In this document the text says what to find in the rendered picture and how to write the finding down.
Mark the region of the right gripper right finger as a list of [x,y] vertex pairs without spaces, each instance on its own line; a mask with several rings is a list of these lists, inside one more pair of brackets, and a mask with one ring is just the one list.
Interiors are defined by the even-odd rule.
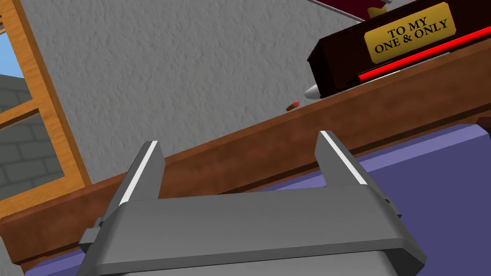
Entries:
[[383,199],[387,196],[332,131],[320,131],[315,158],[327,186],[367,185]]

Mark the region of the purple chair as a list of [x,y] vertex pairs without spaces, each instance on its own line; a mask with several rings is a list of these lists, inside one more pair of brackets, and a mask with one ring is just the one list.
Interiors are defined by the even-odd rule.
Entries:
[[123,203],[25,276],[491,276],[487,131],[455,125],[356,160],[387,199],[327,186],[315,158],[256,192]]

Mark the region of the dark brown plaque box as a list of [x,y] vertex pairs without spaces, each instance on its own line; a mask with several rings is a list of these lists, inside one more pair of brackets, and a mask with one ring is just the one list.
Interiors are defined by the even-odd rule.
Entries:
[[321,38],[308,62],[326,98],[486,28],[491,29],[491,0],[414,0]]

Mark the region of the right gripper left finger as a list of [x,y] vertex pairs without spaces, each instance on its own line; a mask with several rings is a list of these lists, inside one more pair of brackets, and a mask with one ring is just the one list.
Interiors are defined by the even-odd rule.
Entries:
[[165,160],[157,140],[143,144],[110,200],[101,221],[107,220],[123,203],[156,199],[161,189]]

